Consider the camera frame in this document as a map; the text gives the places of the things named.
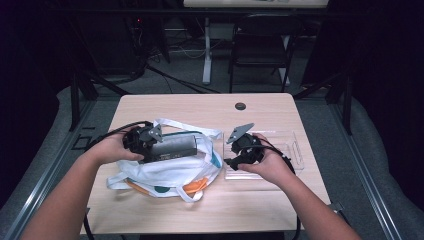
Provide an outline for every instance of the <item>chair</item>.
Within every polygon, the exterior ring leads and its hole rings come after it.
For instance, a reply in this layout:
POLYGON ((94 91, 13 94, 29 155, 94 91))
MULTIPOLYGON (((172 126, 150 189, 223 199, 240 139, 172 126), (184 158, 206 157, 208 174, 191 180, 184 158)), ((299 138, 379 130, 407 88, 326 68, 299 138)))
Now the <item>chair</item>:
POLYGON ((233 90, 233 71, 237 67, 285 68, 281 92, 284 92, 293 43, 302 32, 302 21, 293 16, 253 14, 239 19, 233 29, 233 47, 228 67, 230 93, 233 90), (284 36, 289 37, 287 45, 284 36))

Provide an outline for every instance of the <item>table leg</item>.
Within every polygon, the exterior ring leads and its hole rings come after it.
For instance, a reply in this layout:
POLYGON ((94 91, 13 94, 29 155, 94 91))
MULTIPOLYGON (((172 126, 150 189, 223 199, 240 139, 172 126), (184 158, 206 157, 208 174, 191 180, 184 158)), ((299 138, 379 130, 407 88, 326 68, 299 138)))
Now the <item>table leg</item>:
POLYGON ((211 83, 211 39, 209 35, 209 18, 205 18, 205 66, 203 68, 203 84, 209 85, 211 83))
MULTIPOLYGON (((289 36, 284 36, 284 47, 287 49, 287 44, 289 43, 289 36)), ((281 78, 281 83, 283 83, 284 81, 284 75, 286 74, 286 69, 285 68, 279 68, 278 72, 280 73, 280 78, 281 78)), ((287 76, 287 81, 286 81, 286 87, 290 86, 290 79, 287 76)))

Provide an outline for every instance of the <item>desk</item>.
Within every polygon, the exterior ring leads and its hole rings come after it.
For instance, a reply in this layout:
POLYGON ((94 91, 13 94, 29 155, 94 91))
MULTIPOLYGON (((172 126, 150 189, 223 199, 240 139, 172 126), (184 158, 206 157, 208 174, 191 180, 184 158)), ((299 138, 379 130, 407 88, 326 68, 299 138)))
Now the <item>desk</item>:
POLYGON ((326 8, 328 0, 184 0, 196 8, 326 8))
MULTIPOLYGON (((291 95, 127 95, 122 97, 110 128, 161 117, 220 129, 226 136, 235 126, 250 122, 255 123, 254 131, 294 131, 305 166, 299 177, 326 204, 330 203, 291 95), (238 102, 245 103, 247 108, 236 110, 238 102)), ((215 149, 222 156, 222 145, 216 144, 215 149)), ((103 165, 98 171, 88 203, 88 220, 94 234, 225 233, 296 228, 296 213, 285 194, 262 179, 226 180, 223 169, 204 190, 200 201, 186 203, 179 197, 154 198, 135 190, 107 189, 106 178, 118 172, 115 163, 103 165)))
MULTIPOLYGON (((329 0, 184 0, 184 7, 190 8, 326 8, 329 0)), ((211 82, 212 58, 210 51, 209 18, 205 18, 205 66, 203 68, 203 84, 211 82)), ((285 68, 279 73, 283 78, 285 68)))

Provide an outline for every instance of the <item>forearm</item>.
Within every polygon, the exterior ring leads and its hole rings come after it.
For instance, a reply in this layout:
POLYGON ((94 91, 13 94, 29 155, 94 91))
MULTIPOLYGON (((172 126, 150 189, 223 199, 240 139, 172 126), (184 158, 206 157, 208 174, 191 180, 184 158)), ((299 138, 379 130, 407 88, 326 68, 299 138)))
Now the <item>forearm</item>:
POLYGON ((286 193, 311 239, 360 239, 296 176, 277 185, 286 193))
POLYGON ((42 203, 23 234, 23 239, 78 238, 91 188, 100 164, 80 156, 42 203))

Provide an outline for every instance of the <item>clear plastic tray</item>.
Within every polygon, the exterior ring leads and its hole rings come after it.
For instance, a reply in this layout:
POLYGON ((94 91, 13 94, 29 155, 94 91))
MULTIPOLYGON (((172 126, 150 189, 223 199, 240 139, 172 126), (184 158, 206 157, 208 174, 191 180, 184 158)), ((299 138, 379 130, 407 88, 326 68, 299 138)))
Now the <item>clear plastic tray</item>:
MULTIPOLYGON (((299 175, 304 169, 302 155, 300 154, 299 145, 296 136, 292 131, 252 131, 251 133, 260 133, 264 135, 272 145, 282 151, 291 159, 291 163, 299 175)), ((231 144, 227 144, 226 140, 229 136, 224 135, 223 153, 224 159, 235 158, 237 155, 231 151, 231 144)), ((224 163, 225 179, 262 179, 261 176, 254 173, 245 172, 242 170, 234 171, 229 165, 224 163)))

